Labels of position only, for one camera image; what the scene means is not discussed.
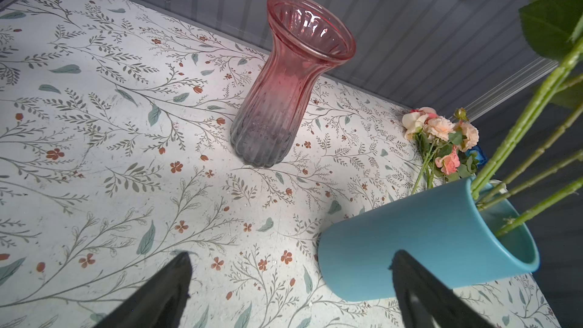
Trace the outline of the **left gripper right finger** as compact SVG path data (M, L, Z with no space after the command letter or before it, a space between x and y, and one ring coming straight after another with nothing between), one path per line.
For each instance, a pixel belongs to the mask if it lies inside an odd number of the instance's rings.
M405 327L491 327L492 324L404 250L390 266Z

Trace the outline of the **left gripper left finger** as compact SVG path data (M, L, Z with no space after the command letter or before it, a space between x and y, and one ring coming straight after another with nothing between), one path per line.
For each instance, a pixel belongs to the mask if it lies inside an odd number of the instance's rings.
M95 328L179 326L192 272L188 254L179 253Z

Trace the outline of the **coral pink rose stem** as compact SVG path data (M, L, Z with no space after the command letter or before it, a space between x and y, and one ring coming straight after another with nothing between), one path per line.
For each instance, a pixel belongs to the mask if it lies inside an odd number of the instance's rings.
M532 165L539 157L541 157L559 138L566 132L568 128L572 126L572 124L580 117L582 114L582 102L575 107L569 117L560 124L557 129L546 139L543 144L537 148L534 153L529 156L522 164L520 164L515 171L510 173L500 184L498 184L495 188L492 189L486 196L484 196L481 201L478 203L478 208L483 210L486 208L487 205L492 203L494 197L499 195L499 192L502 190L503 187L508 186L511 184L515 179L517 179L525 170L527 170L530 165Z

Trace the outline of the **teal ceramic vase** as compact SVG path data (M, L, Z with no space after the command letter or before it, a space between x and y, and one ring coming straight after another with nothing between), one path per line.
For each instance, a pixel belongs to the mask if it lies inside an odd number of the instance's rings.
M327 287L347 302L395 297L390 266L400 250L454 289L536 271L540 254L526 226L495 235L519 215L513 205L480 211L471 183L431 188L323 231L317 255Z

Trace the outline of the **white blue flower stem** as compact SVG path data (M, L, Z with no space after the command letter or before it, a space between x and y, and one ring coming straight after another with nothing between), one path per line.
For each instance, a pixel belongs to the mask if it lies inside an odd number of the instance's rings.
M472 157L475 160L478 169L487 164L488 157L484 154L479 145L472 147L470 150L466 151L465 154L467 157Z

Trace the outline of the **hot pink rose stem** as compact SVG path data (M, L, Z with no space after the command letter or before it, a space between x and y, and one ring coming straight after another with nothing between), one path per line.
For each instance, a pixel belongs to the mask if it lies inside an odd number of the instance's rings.
M494 235L497 238L501 238L504 235L509 234L514 229L523 226L526 222L533 219L534 217L538 216L539 214L543 213L545 210L549 209L556 203L559 203L564 198L568 197L571 194L577 192L583 184L583 177L577 178L574 182L566 185L564 188L561 188L559 191L555 192L551 196L547 197L546 199L542 200L541 202L537 203L519 217L515 218L511 222L506 223L502 228L497 230Z

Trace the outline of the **pink ribbed glass vase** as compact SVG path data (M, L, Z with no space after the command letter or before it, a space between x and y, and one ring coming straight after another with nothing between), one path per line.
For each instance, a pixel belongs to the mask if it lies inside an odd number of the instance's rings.
M346 25L312 0L267 0L267 19L272 52L230 129L235 153L264 168L291 150L317 79L356 53Z

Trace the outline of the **pink peony flower bunch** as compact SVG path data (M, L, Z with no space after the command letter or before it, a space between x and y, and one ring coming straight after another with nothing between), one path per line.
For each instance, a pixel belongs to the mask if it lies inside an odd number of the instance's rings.
M458 108L453 119L438 115L431 107L413 109L403 115L402 126L405 138L416 143L421 156L412 194L420 191L422 181L433 188L437 179L454 182L477 173L475 160L465 152L478 145L480 136L465 109Z

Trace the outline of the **cream peach rose stem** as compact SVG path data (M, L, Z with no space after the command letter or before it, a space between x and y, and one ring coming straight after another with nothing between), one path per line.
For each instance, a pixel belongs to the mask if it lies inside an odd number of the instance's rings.
M570 164L574 163L575 161L582 161L582 149L576 151L573 155L567 157L566 159L558 162L557 164L553 165L551 168L545 170L542 173L537 174L536 176L528 179L526 182L523 182L519 186L507 191L505 194L500 194L499 196L495 197L494 199L489 200L488 202L481 202L478 204L479 211L486 210L490 207L493 207L500 203L502 200L506 200L525 189L530 188L531 186L536 185L538 182L546 179L549 176L552 176L555 173L558 173L561 169L569 166Z

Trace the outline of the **pink peony spray stem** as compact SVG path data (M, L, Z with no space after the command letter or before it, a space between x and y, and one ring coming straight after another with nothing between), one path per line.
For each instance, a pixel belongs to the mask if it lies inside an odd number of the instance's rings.
M582 0L535 0L519 9L523 35L539 56L559 62L535 91L508 135L471 183L478 200L481 190L510 156L543 112L551 97L582 56Z

